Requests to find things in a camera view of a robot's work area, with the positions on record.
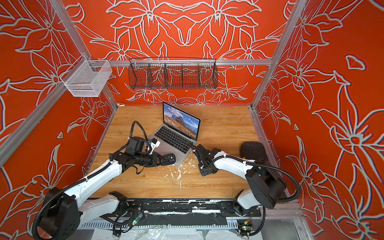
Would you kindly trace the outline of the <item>black wireless mouse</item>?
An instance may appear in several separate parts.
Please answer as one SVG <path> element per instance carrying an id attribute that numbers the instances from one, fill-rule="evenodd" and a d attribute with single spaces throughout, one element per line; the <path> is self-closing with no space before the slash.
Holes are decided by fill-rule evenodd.
<path id="1" fill-rule="evenodd" d="M 174 154 L 163 155 L 161 159 L 161 166 L 173 165 L 176 162 L 176 156 Z"/>

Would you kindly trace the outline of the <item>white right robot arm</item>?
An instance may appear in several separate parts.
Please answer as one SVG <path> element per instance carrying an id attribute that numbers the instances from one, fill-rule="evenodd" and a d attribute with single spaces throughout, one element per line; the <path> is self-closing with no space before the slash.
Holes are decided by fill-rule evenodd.
<path id="1" fill-rule="evenodd" d="M 222 170 L 247 181 L 250 188 L 235 197 L 235 206 L 240 210 L 255 206 L 273 209 L 277 203 L 296 200 L 302 193 L 301 184 L 291 174 L 271 165 L 260 142 L 243 143 L 240 157 L 217 148 L 208 150 L 203 145 L 190 147 L 203 177 Z"/>

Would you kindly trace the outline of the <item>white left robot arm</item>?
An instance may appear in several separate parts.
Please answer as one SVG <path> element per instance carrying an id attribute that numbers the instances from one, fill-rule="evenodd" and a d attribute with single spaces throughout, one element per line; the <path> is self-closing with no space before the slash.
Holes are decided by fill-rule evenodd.
<path id="1" fill-rule="evenodd" d="M 63 189 L 53 188 L 46 194 L 32 225 L 33 238 L 42 239 L 39 230 L 43 230 L 52 240 L 66 240 L 82 224 L 98 217 L 106 218 L 109 214 L 123 214 L 129 209 L 127 197 L 123 194 L 114 191 L 94 201 L 89 197 L 131 167 L 166 166 L 175 160 L 174 154 L 161 156 L 156 152 L 116 151 L 110 154 L 109 159 L 95 171 Z"/>

